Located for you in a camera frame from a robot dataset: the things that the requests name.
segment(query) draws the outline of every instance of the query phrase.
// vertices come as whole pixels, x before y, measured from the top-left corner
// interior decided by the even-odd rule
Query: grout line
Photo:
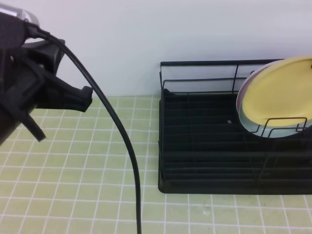
[[[129,132],[129,138],[131,139],[131,133],[132,133],[132,124],[133,124],[133,119],[134,119],[134,116],[135,116],[135,106],[136,106],[136,100],[137,100],[137,97],[135,96],[135,101],[134,101],[134,105],[133,105],[133,110],[132,110],[132,120],[131,120],[131,125],[130,125],[130,132]],[[126,160],[125,160],[125,167],[124,169],[127,168],[127,160],[128,160],[128,157],[129,157],[129,153],[127,153],[127,157],[126,157]],[[120,191],[120,199],[119,199],[119,205],[118,205],[118,213],[117,213],[117,220],[116,220],[116,225],[115,225],[115,234],[117,234],[117,227],[118,227],[118,220],[119,220],[119,214],[120,214],[120,207],[121,207],[121,201],[122,201],[122,192],[123,192],[123,185],[125,183],[125,177],[126,177],[126,171],[124,171],[123,173],[123,179],[122,179],[122,186],[121,186],[121,191]]]
[[[258,200],[258,206],[259,206],[259,209],[260,209],[260,217],[261,217],[261,224],[262,224],[263,234],[266,234],[265,226],[264,226],[264,219],[263,219],[263,214],[262,214],[262,207],[261,207],[259,195],[257,195],[257,200]]]
[[[79,122],[80,122],[80,118],[77,121],[76,128],[75,128],[74,134],[73,134],[73,138],[72,138],[72,141],[71,141],[69,149],[68,149],[68,153],[70,152],[70,150],[72,148],[72,145],[73,145],[73,142],[74,142],[74,138],[75,138],[75,135],[76,135],[76,132],[77,132],[77,128],[78,128]],[[51,202],[51,205],[50,205],[50,208],[49,208],[48,217],[50,216],[50,213],[51,213],[51,210],[52,210],[52,206],[53,206],[53,203],[54,203],[54,200],[55,200],[55,196],[56,196],[57,191],[59,189],[60,180],[62,178],[62,175],[63,175],[64,169],[65,169],[65,165],[66,165],[67,159],[68,159],[68,154],[67,154],[66,159],[64,161],[63,167],[61,168],[61,172],[60,172],[60,175],[59,175],[59,178],[58,178],[58,183],[57,183],[57,186],[55,188],[55,191],[54,191],[54,194],[53,194],[53,198],[52,198],[52,202]],[[46,228],[46,225],[47,225],[47,221],[48,221],[48,217],[47,217],[47,219],[44,222],[43,229],[42,229],[42,234],[45,231],[45,228]]]
[[[117,111],[117,109],[118,109],[118,104],[119,104],[119,98],[117,99],[117,104],[116,104],[116,109],[115,109],[115,111]],[[111,135],[110,135],[110,139],[109,139],[109,144],[108,144],[107,153],[109,152],[110,147],[111,147],[111,142],[112,142],[113,132],[114,132],[114,125],[115,125],[115,123],[113,123],[113,125],[112,125],[112,130],[111,130]],[[100,196],[101,196],[101,190],[102,190],[102,185],[103,185],[104,174],[105,174],[105,169],[106,169],[106,164],[107,164],[108,157],[109,157],[109,156],[106,156],[106,159],[105,159],[104,169],[103,169],[102,177],[101,177],[101,185],[100,185],[100,187],[99,187],[99,192],[98,192],[98,195],[97,195],[97,205],[96,205],[96,209],[95,209],[95,211],[94,211],[94,216],[93,216],[93,221],[92,221],[92,225],[91,225],[91,229],[90,229],[90,234],[92,234],[92,232],[93,232],[94,221],[95,221],[96,216],[97,216],[98,202],[99,202]]]
[[[59,119],[58,127],[60,126],[61,122],[62,122],[62,117]],[[55,131],[53,139],[55,139],[57,133],[58,133],[58,130]],[[46,156],[46,158],[45,158],[45,160],[44,160],[43,165],[45,165],[45,163],[46,163],[46,161],[47,161],[47,159],[48,159],[48,156],[49,156],[49,154],[50,154],[50,152],[51,152],[51,149],[52,149],[52,147],[53,147],[53,144],[54,144],[54,142],[52,141],[52,143],[51,143],[51,145],[50,145],[50,147],[49,147],[47,156]],[[25,219],[26,219],[26,217],[27,217],[27,214],[28,214],[28,211],[29,211],[29,208],[30,208],[30,205],[31,205],[31,201],[32,201],[32,199],[33,199],[33,197],[34,197],[34,195],[35,195],[37,186],[38,186],[38,184],[39,184],[38,182],[40,181],[42,172],[43,172],[43,167],[42,167],[42,169],[40,170],[40,173],[39,173],[39,176],[38,176],[38,180],[37,180],[37,182],[36,182],[34,191],[33,191],[32,195],[31,195],[31,199],[30,199],[29,202],[28,202],[28,206],[27,206],[25,215],[24,215],[24,217],[23,217],[23,220],[22,220],[22,222],[21,222],[21,224],[20,224],[18,234],[20,234],[20,232],[21,232],[21,230],[22,230],[23,224],[24,224],[24,222],[25,222]]]
[[[71,224],[71,220],[73,219],[73,214],[74,214],[74,210],[75,210],[77,198],[78,198],[80,186],[81,186],[81,183],[82,183],[83,173],[84,173],[85,168],[86,168],[86,165],[87,165],[88,156],[89,156],[89,152],[90,152],[90,149],[91,149],[92,140],[93,140],[93,136],[94,136],[94,132],[95,132],[96,126],[97,126],[98,116],[99,116],[100,111],[101,111],[101,108],[99,108],[99,109],[98,109],[98,112],[97,112],[97,118],[96,118],[96,121],[95,121],[95,123],[94,123],[93,132],[92,132],[92,138],[91,138],[91,141],[90,141],[90,144],[89,144],[89,148],[88,148],[88,153],[87,153],[86,161],[84,162],[83,169],[82,169],[82,172],[81,172],[80,181],[79,181],[78,189],[77,189],[77,192],[76,192],[76,196],[75,196],[73,208],[72,208],[72,211],[71,211],[71,214],[70,214],[70,219],[69,219],[69,222],[68,222],[67,228],[66,228],[66,233],[69,232],[69,227],[70,227],[70,224]]]
[[[286,218],[286,224],[287,224],[287,227],[288,227],[288,232],[289,232],[289,234],[292,234],[292,232],[291,232],[291,230],[289,228],[289,221],[288,221],[288,217],[287,217],[285,206],[284,206],[284,199],[283,199],[282,195],[280,195],[280,197],[281,197],[281,200],[282,200],[282,206],[283,206],[284,215],[285,215],[285,218]]]
[[[42,125],[42,123],[43,123],[43,120],[44,120],[44,117],[43,117],[43,119],[41,120],[41,123],[40,123],[40,125],[39,125],[40,127],[41,127],[41,125]],[[26,162],[27,162],[27,160],[28,160],[28,157],[29,157],[29,155],[30,155],[30,152],[31,152],[33,146],[34,146],[35,141],[36,141],[36,140],[34,139],[33,142],[32,142],[32,144],[31,144],[31,146],[30,146],[30,149],[29,149],[29,151],[28,151],[28,153],[27,153],[27,156],[26,156],[26,158],[25,158],[25,161],[24,161],[24,163],[23,163],[23,166],[26,165]],[[5,161],[4,165],[7,163],[7,160],[9,159],[9,156],[10,156],[10,154],[9,154],[8,157],[6,158],[6,161]],[[23,168],[20,169],[19,175],[18,175],[18,177],[17,177],[17,179],[16,179],[16,181],[15,181],[15,184],[14,184],[13,189],[12,189],[12,191],[11,191],[10,197],[9,197],[9,199],[8,199],[7,202],[6,202],[5,208],[4,208],[3,213],[2,213],[2,215],[1,215],[1,218],[0,218],[0,223],[2,222],[3,215],[5,214],[5,212],[6,212],[7,208],[8,208],[8,206],[9,206],[9,203],[10,203],[12,197],[13,197],[13,193],[14,193],[14,191],[15,191],[15,189],[16,189],[16,186],[17,186],[17,184],[18,184],[18,180],[20,179],[20,175],[21,175],[22,171],[23,171]]]

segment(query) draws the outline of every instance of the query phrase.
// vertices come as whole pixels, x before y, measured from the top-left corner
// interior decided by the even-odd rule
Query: tile
[[[68,153],[70,142],[54,141],[51,147],[51,153],[66,154]]]
[[[167,203],[188,203],[187,194],[167,194]]]
[[[130,219],[136,218],[136,205],[134,203],[121,203],[119,211],[119,219]]]
[[[53,198],[56,187],[56,184],[38,184],[34,198]]]
[[[120,195],[121,195],[121,186],[103,184],[101,187],[99,199],[106,201],[119,201]]]
[[[213,226],[191,225],[191,234],[214,234]]]
[[[306,208],[303,195],[283,195],[285,208]]]
[[[96,218],[117,219],[119,203],[99,202]]]
[[[38,181],[41,168],[23,168],[19,181]]]
[[[0,173],[0,180],[17,180],[20,174],[21,168],[4,167]]]
[[[60,122],[59,128],[71,128],[77,127],[78,118],[63,118]]]
[[[56,199],[75,199],[78,184],[59,184],[55,195]]]
[[[25,215],[29,202],[28,199],[10,199],[5,214]]]
[[[53,201],[50,216],[70,217],[74,206],[73,201]]]
[[[67,157],[65,167],[83,168],[87,155],[69,155]]]
[[[164,232],[163,223],[142,223],[142,233],[161,234]]]
[[[26,160],[27,154],[15,154],[11,153],[6,161],[6,166],[23,166]]]
[[[259,195],[259,200],[263,207],[283,207],[280,195]]]
[[[107,153],[108,145],[108,143],[104,142],[92,142],[89,153],[95,155],[104,155]]]
[[[165,218],[165,205],[163,204],[144,204],[143,220],[163,221]]]
[[[165,202],[165,194],[159,191],[158,187],[145,187],[145,197],[146,202]]]
[[[64,169],[60,182],[79,183],[82,174],[82,169]]]
[[[237,206],[259,206],[256,195],[236,195]]]
[[[210,205],[211,198],[209,194],[190,194],[191,204]]]
[[[20,229],[23,217],[7,217],[4,216],[0,224],[0,233],[17,234]]]
[[[214,222],[216,224],[237,224],[235,208],[214,207]]]
[[[67,219],[48,218],[43,234],[66,234]]]
[[[63,167],[67,155],[54,155],[49,154],[45,166],[47,167]]]
[[[234,206],[234,195],[213,195],[214,205]]]
[[[238,220],[240,225],[261,226],[260,209],[257,208],[238,208]]]
[[[115,221],[96,220],[94,221],[92,234],[103,234],[103,230],[105,230],[105,234],[115,234],[115,226]]]
[[[96,202],[77,201],[74,207],[74,218],[93,218]]]
[[[125,163],[126,156],[107,156],[106,168],[124,169]]]
[[[36,184],[34,183],[17,183],[13,192],[13,197],[31,197]]]
[[[51,200],[32,200],[27,215],[47,216]]]
[[[81,184],[78,191],[78,199],[97,200],[99,188],[100,188],[99,185]]]
[[[104,168],[106,156],[89,155],[87,158],[86,168]]]
[[[189,234],[189,226],[187,224],[166,224],[166,233],[168,234]]]
[[[62,169],[44,168],[40,176],[40,181],[41,182],[58,182],[61,171]]]
[[[192,223],[213,223],[211,206],[190,206],[190,221]]]
[[[116,233],[118,233],[118,234],[137,234],[136,223],[119,221],[117,224],[117,232]]]
[[[68,234],[86,234],[89,233],[92,226],[92,220],[73,219],[70,221]]]
[[[262,209],[263,222],[265,226],[286,226],[286,218],[283,210]]]
[[[42,167],[47,154],[30,154],[26,160],[26,167]]]
[[[91,141],[93,135],[93,130],[80,130],[77,129],[75,133],[74,140],[87,140]]]
[[[90,144],[90,142],[73,142],[69,153],[87,154],[89,152]]]
[[[74,129],[58,129],[55,140],[72,140],[74,137]]]
[[[102,170],[85,169],[82,175],[82,183],[101,183]]]
[[[122,184],[123,174],[124,174],[123,171],[105,170],[103,183],[107,183],[107,184]]]
[[[188,222],[187,205],[167,205],[166,221],[169,222]]]
[[[309,212],[306,210],[286,210],[289,226],[311,227]]]
[[[15,182],[0,182],[0,196],[11,196]]]
[[[110,148],[109,148],[108,153],[110,155],[126,155],[127,148],[126,148],[124,143],[112,142],[110,144]]]
[[[215,234],[239,234],[237,227],[215,226]]]

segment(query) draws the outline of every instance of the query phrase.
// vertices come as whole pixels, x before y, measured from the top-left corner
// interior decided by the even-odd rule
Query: green tile
[[[6,208],[6,215],[24,215],[30,200],[11,199]]]
[[[167,205],[166,221],[169,222],[188,222],[188,207],[187,205]]]
[[[47,154],[30,154],[26,161],[26,167],[42,167]]]
[[[76,130],[74,140],[87,140],[90,141],[92,139],[92,130]]]
[[[34,198],[53,198],[56,187],[56,184],[38,184]]]
[[[117,202],[99,202],[96,218],[117,219],[118,206]]]
[[[100,192],[100,200],[119,201],[121,195],[121,186],[102,185]]]
[[[17,183],[13,192],[13,197],[31,197],[35,186],[35,183]]]
[[[89,155],[87,158],[86,168],[104,168],[106,156]]]
[[[90,146],[90,154],[94,155],[104,155],[108,150],[108,143],[105,142],[92,142]]]
[[[78,192],[79,200],[97,200],[99,185],[81,184]]]
[[[60,181],[64,183],[79,183],[81,174],[82,169],[64,169]]]
[[[86,234],[89,233],[92,226],[92,220],[74,219],[70,221],[68,234]]]
[[[55,140],[72,140],[74,137],[74,132],[74,129],[58,129]]]
[[[22,166],[26,160],[27,154],[11,153],[7,159],[6,166]]]
[[[9,168],[4,167],[2,172],[0,173],[0,180],[17,180],[20,174],[21,168]]]
[[[47,216],[51,200],[32,200],[27,215]]]
[[[61,171],[62,169],[44,168],[40,176],[40,181],[41,182],[58,182]]]
[[[45,166],[47,167],[63,167],[66,160],[66,155],[49,154]]]
[[[124,169],[126,156],[107,156],[106,168],[108,169]]]
[[[96,202],[77,201],[74,207],[74,218],[93,218]]]
[[[50,216],[70,217],[74,206],[73,201],[53,201]]]
[[[68,219],[48,218],[44,234],[65,234],[68,222]]]
[[[56,199],[75,199],[78,184],[59,184]]]
[[[51,153],[66,154],[68,153],[70,142],[55,141],[52,144]]]
[[[83,171],[82,183],[101,183],[102,170],[85,169]]]

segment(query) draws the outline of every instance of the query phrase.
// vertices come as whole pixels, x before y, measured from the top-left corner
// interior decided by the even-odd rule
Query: wire rack
[[[161,63],[158,187],[163,193],[312,194],[312,131],[306,127],[308,119],[301,118],[302,127],[273,128],[268,137],[248,132],[239,121],[235,83],[245,79],[237,77],[239,66],[275,60]],[[165,66],[230,65],[235,66],[232,78],[163,80]],[[224,80],[232,82],[232,89],[166,89],[167,82]],[[261,135],[273,119],[285,118],[268,119]],[[295,129],[297,133],[270,138],[273,131],[281,129]]]

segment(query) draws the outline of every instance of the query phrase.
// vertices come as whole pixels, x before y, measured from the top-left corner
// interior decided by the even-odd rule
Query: black dish rack
[[[239,77],[239,67],[275,60],[160,64],[158,187],[161,192],[312,194],[312,131],[305,127],[307,119],[303,118],[303,127],[298,125],[295,128],[298,133],[292,136],[265,138],[245,130],[236,111],[239,90],[236,84],[246,78]],[[221,70],[233,66],[234,73],[231,78],[177,79],[172,74],[173,79],[164,77],[165,67],[203,66]],[[182,91],[166,88],[168,83],[174,87],[191,82],[197,82],[197,86],[203,86],[203,82],[227,85],[223,90],[208,92],[188,92],[191,85]]]

